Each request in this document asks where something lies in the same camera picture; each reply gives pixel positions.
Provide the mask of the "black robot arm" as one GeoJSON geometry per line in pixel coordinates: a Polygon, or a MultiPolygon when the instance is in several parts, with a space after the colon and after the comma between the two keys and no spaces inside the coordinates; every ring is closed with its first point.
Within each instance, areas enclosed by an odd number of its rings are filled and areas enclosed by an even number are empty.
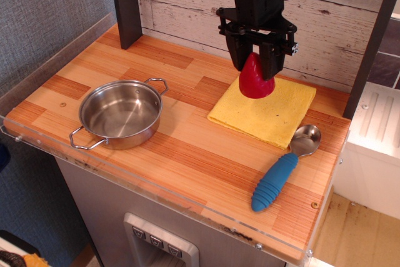
{"type": "Polygon", "coordinates": [[[294,40],[297,27],[283,17],[287,0],[234,0],[234,8],[219,8],[219,32],[238,71],[259,47],[263,80],[275,77],[284,66],[284,58],[298,51],[294,40]]]}

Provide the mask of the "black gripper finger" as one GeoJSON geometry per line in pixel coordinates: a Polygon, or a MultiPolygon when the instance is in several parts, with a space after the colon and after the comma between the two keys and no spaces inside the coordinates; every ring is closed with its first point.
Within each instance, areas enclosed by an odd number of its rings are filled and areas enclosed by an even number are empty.
{"type": "Polygon", "coordinates": [[[249,40],[247,34],[227,34],[226,43],[234,67],[241,72],[249,55],[253,51],[252,42],[249,40]]]}
{"type": "Polygon", "coordinates": [[[277,43],[262,43],[259,46],[262,78],[269,81],[282,71],[285,54],[282,46],[277,43]]]}

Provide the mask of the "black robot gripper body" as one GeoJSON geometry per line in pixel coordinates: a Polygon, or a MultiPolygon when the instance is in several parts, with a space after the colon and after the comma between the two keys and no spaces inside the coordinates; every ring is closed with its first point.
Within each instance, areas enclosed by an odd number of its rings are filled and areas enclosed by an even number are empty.
{"type": "Polygon", "coordinates": [[[294,41],[297,27],[283,17],[284,3],[288,0],[234,0],[233,8],[219,8],[217,15],[221,25],[219,33],[247,34],[253,46],[277,43],[285,55],[298,51],[294,41]]]}

